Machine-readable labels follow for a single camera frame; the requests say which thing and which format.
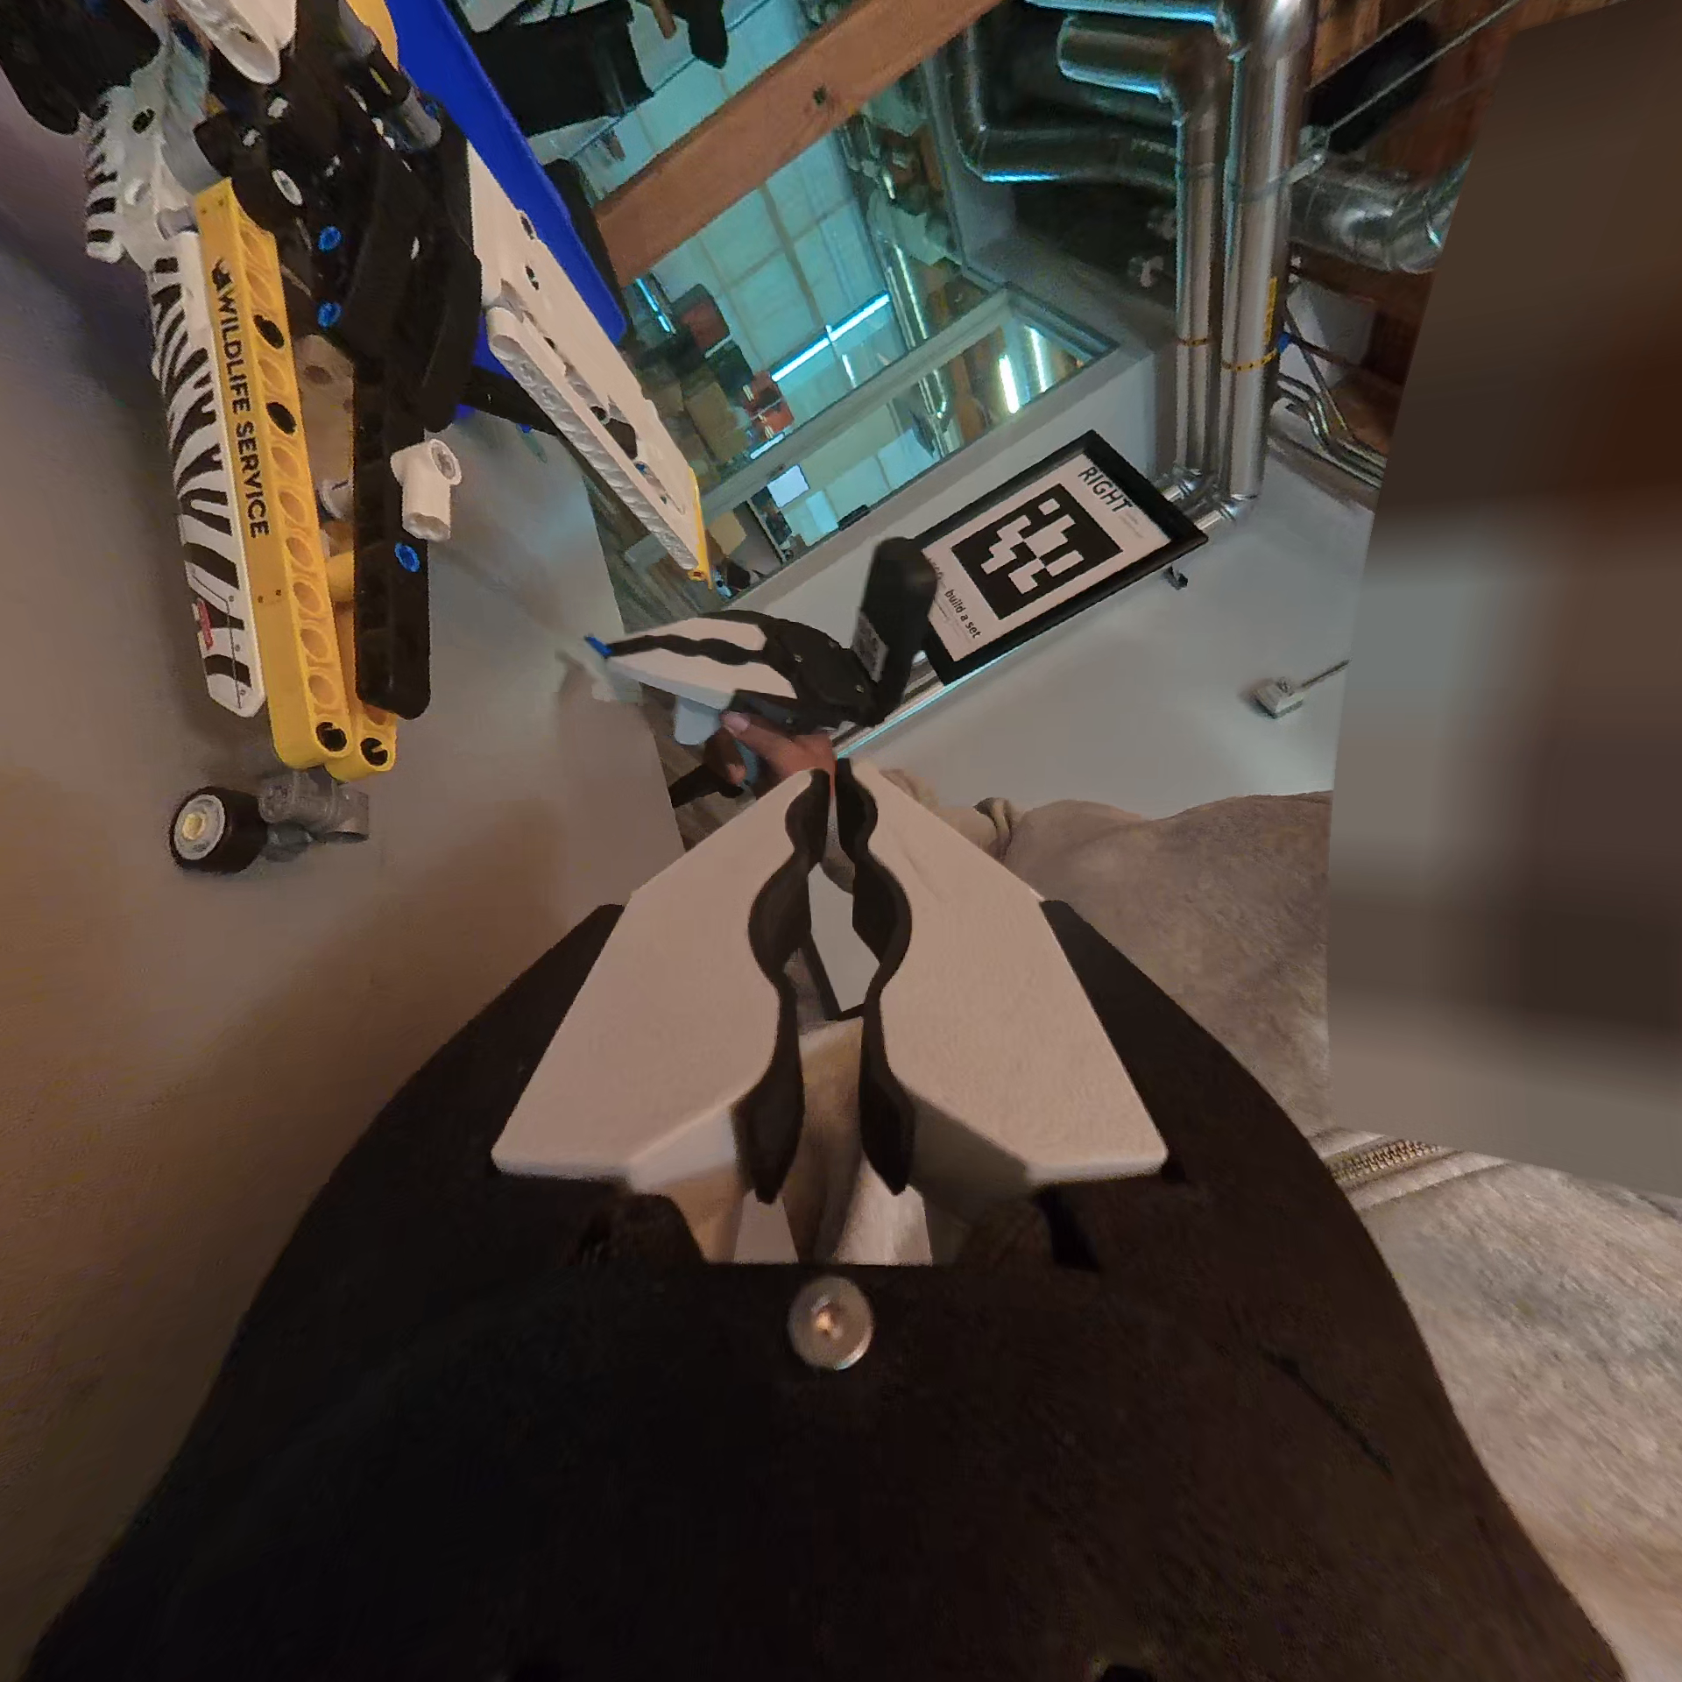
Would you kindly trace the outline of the silver metal pipes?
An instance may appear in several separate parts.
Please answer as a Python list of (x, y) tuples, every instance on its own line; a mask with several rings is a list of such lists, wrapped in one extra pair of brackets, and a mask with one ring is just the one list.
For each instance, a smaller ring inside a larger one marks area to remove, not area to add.
[(1246, 519), (1264, 488), (1316, 19), (1313, 2), (1208, 3), (1175, 53), (1172, 95), (1187, 184), (1203, 186), (1192, 230), (1222, 240), (1187, 271), (1205, 284), (1205, 311), (1218, 312), (1205, 333), (1220, 329), (1193, 355), (1205, 417), (1184, 494), (1205, 534)]

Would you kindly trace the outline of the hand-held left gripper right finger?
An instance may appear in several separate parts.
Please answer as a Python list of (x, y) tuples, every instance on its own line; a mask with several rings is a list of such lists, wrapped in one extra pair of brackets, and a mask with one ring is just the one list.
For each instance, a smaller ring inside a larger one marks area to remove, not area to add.
[(1158, 1175), (1154, 1125), (1040, 893), (870, 764), (837, 771), (860, 1004), (858, 1128), (930, 1259), (1046, 1188)]

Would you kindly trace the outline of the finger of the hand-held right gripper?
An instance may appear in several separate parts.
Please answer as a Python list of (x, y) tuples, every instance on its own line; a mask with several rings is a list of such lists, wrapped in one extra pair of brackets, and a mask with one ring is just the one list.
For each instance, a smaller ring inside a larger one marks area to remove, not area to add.
[(716, 612), (659, 625), (651, 631), (595, 641), (595, 650), (608, 660), (647, 660), (670, 655), (704, 660), (772, 660), (775, 648), (787, 650), (789, 623), (752, 612)]
[(795, 706), (796, 693), (787, 674), (761, 658), (725, 660), (710, 655), (589, 656), (595, 681), (628, 681), (664, 691), (704, 706), (752, 704)]

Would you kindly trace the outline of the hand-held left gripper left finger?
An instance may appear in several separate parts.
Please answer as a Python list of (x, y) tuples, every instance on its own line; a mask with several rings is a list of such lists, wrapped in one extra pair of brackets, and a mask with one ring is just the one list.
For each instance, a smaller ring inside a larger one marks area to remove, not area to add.
[(780, 1191), (805, 1120), (793, 956), (830, 779), (778, 784), (621, 908), (492, 1163), (670, 1200), (710, 1261), (737, 1256), (742, 1204), (761, 1252), (793, 1258)]

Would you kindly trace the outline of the white yellow lego plane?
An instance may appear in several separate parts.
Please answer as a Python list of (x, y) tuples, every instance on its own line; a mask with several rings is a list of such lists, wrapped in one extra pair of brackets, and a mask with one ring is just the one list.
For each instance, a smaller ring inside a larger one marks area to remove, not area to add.
[(206, 691), (264, 714), (282, 766), (184, 794), (188, 873), (366, 837), (365, 782), (430, 704), (459, 411), (556, 434), (710, 583), (699, 483), (644, 392), (628, 457), (489, 357), (465, 144), (389, 6), (4, 3), (6, 82), (80, 142), (90, 258), (143, 281)]

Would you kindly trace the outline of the blue plastic bin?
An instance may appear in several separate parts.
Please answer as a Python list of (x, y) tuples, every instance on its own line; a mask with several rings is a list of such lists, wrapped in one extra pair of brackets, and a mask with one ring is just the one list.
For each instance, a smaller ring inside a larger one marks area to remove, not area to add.
[(621, 355), (624, 309), (595, 211), (564, 200), (485, 71), (451, 3), (389, 6), (398, 66), (465, 144), (469, 242), (489, 357), (574, 441), (636, 455), (651, 441)]

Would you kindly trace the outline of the person's right hand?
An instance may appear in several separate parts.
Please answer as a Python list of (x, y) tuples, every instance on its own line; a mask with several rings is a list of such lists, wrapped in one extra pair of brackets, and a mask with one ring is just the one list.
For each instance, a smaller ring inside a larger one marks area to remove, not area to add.
[(823, 732), (789, 732), (744, 710), (721, 714), (701, 751), (708, 771), (734, 793), (766, 793), (789, 779), (800, 781), (812, 771), (832, 779), (834, 746)]

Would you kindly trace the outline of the black framed marker sign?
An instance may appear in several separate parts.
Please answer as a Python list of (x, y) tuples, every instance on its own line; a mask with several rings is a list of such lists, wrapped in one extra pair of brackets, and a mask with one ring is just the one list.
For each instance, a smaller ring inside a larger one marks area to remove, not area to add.
[(1205, 542), (1088, 431), (915, 537), (936, 576), (922, 656), (953, 686)]

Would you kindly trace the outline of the wooden ceiling beam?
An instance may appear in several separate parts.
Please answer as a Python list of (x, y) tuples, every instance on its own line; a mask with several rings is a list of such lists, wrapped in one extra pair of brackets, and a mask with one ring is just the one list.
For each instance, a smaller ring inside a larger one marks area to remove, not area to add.
[(845, 6), (599, 202), (597, 230), (617, 276), (647, 274), (991, 7)]

